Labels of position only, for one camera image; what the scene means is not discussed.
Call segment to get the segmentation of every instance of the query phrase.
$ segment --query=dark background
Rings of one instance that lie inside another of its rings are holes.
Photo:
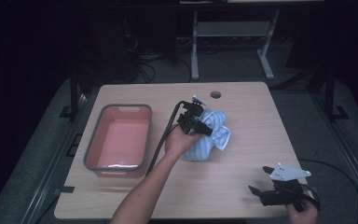
[[[79,79],[84,91],[102,83],[131,82],[137,59],[128,54],[124,33],[138,35],[147,46],[174,57],[174,38],[191,32],[182,28],[187,27],[188,12],[147,12],[122,27],[117,12],[68,9],[81,2],[0,1],[0,192],[51,98],[71,73],[93,76],[88,83]],[[275,36],[296,38],[288,66],[307,69],[328,62],[358,103],[355,2],[345,10],[317,9],[306,15],[283,11]],[[111,33],[100,35],[112,25]]]

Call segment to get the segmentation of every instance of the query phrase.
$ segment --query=person's arm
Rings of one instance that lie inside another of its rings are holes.
[[[158,197],[171,169],[201,134],[184,134],[180,127],[173,128],[165,141],[165,154],[155,168],[123,200],[112,217],[111,224],[148,223]]]
[[[305,201],[304,211],[297,212],[295,206],[291,204],[286,205],[287,215],[289,216],[290,224],[317,224],[318,223],[318,209],[308,202]]]

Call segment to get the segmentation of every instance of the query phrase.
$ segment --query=crumpled towel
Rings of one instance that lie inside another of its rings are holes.
[[[231,131],[224,126],[226,117],[224,111],[204,110],[200,120],[213,129],[212,134],[211,136],[205,135],[195,142],[191,149],[184,154],[186,159],[189,161],[205,161],[208,159],[213,146],[216,146],[220,150],[225,149],[231,135]]]

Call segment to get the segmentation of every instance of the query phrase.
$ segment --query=person's left hand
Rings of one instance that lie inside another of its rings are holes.
[[[194,142],[203,136],[200,133],[185,134],[179,125],[173,125],[170,134],[165,140],[165,154],[179,159],[183,153],[190,150]]]

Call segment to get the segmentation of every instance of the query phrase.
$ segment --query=white metal stand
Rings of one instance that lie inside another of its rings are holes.
[[[269,61],[266,56],[279,12],[279,10],[276,10],[270,21],[198,21],[197,11],[195,11],[193,20],[193,50],[191,52],[192,79],[198,80],[200,78],[197,58],[198,36],[264,36],[266,41],[263,47],[257,50],[257,55],[266,77],[273,79],[274,75],[269,67]]]

